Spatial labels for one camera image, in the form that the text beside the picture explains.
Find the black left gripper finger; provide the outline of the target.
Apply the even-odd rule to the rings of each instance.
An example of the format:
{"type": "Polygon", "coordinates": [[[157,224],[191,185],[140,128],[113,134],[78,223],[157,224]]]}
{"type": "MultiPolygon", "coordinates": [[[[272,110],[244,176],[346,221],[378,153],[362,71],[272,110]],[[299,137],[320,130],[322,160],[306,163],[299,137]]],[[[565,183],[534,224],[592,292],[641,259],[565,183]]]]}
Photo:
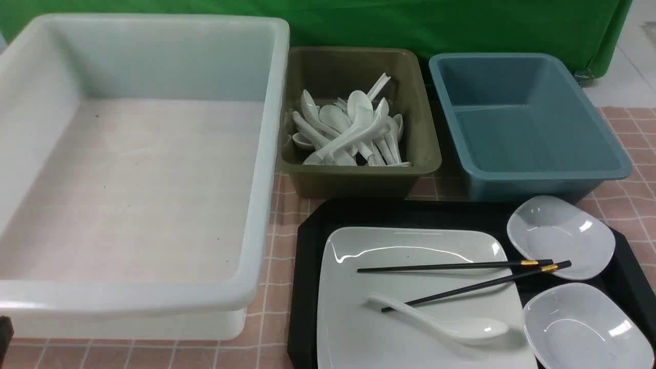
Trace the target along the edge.
{"type": "Polygon", "coordinates": [[[14,329],[9,317],[0,317],[0,363],[3,363],[9,350],[14,329]]]}

